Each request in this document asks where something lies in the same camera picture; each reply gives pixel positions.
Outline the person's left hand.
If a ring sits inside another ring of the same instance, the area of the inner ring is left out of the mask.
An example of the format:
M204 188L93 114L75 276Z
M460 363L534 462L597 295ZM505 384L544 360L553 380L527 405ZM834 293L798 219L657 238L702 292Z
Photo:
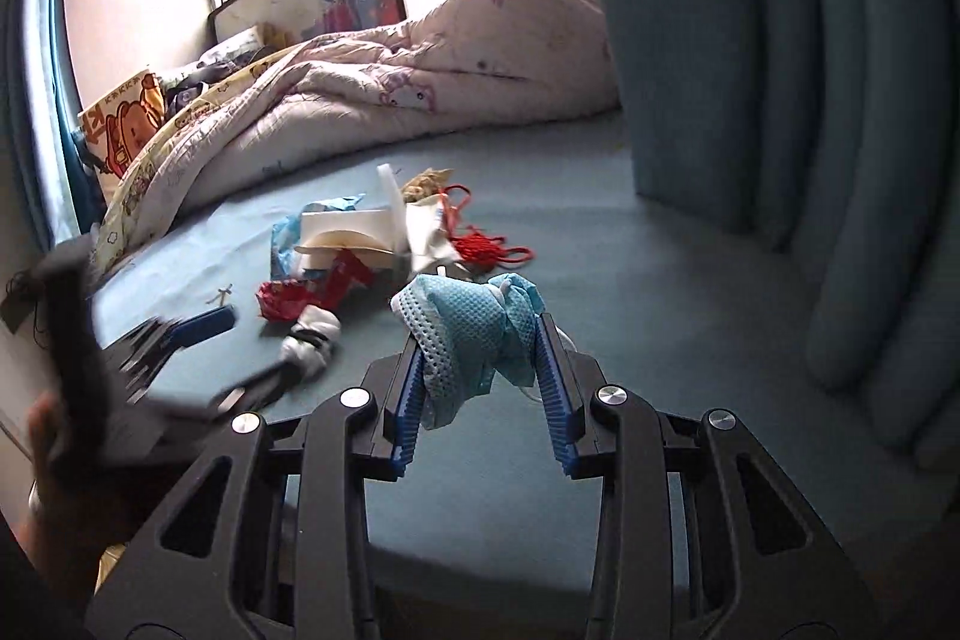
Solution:
M28 514L14 536L53 596L73 614L83 615L104 553L130 541L139 525L127 497L116 489L70 489L53 477L49 456L60 429L57 396L39 396L26 424L34 487Z

